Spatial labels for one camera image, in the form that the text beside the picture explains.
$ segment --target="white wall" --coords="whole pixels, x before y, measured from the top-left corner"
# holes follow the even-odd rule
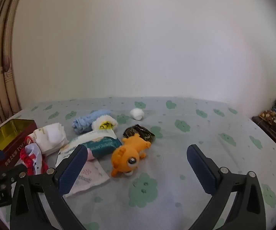
[[[252,116],[276,98],[275,0],[20,0],[20,102],[189,96]]]

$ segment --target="blue towel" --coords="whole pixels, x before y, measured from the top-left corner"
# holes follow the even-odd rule
[[[92,131],[92,123],[100,116],[110,115],[110,110],[98,110],[92,112],[84,117],[76,118],[73,122],[74,131],[77,134],[86,133]]]

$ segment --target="folded white cloth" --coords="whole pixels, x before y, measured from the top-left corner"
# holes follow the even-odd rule
[[[53,123],[36,129],[29,136],[45,155],[54,153],[69,142],[61,123]]]
[[[109,176],[103,170],[98,160],[87,161],[79,173],[73,187],[65,197],[73,195],[79,191],[87,190],[93,186],[100,185],[107,181]]]

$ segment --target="snack package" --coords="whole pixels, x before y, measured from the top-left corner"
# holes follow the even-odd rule
[[[130,136],[133,136],[135,133],[138,133],[139,136],[144,140],[152,143],[155,140],[155,135],[150,132],[147,128],[144,128],[140,126],[139,124],[136,124],[132,127],[127,128],[123,136],[126,138],[129,138]]]
[[[88,161],[111,154],[122,145],[112,129],[90,131],[73,138],[65,147],[60,149],[56,166],[62,159],[69,157],[79,144],[88,148]]]

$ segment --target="orange plush toy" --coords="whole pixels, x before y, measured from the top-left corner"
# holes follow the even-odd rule
[[[124,173],[127,176],[132,175],[140,159],[147,156],[144,150],[151,146],[151,143],[144,141],[139,137],[138,133],[129,138],[123,138],[122,141],[124,144],[115,149],[111,156],[111,163],[113,165],[112,177],[115,177],[118,172]]]

